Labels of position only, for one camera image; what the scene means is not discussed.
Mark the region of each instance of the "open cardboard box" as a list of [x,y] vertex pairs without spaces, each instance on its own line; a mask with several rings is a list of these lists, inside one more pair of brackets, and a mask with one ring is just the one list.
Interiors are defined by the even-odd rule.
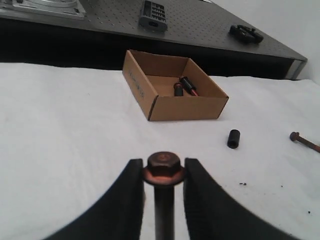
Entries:
[[[128,50],[122,73],[149,121],[217,119],[229,97],[192,59]],[[174,84],[188,77],[199,96]]]

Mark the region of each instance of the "white fabric surface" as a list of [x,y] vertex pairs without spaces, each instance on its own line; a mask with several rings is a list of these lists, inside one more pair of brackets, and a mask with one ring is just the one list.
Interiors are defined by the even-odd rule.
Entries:
[[[0,73],[0,240],[55,232],[129,159],[157,151],[198,158],[250,211],[319,239],[320,154],[289,140],[295,131],[320,143],[320,86],[311,80],[212,77],[230,96],[218,120],[148,122],[120,71],[1,63]],[[231,129],[241,132],[234,150]],[[140,239],[151,240],[153,188],[145,191]],[[189,239],[182,185],[175,203],[176,239]]]

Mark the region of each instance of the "bolt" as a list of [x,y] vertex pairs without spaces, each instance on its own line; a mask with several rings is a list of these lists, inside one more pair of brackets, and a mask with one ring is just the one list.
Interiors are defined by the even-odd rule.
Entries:
[[315,145],[314,143],[308,141],[307,139],[304,139],[303,137],[300,136],[299,132],[292,132],[290,134],[290,140],[291,141],[298,141],[300,143],[302,143],[303,145],[307,146],[308,148],[311,148],[315,151],[317,151],[318,153],[320,153],[320,146]]
[[155,177],[172,177],[181,170],[180,158],[172,152],[156,152],[148,158],[147,168]]

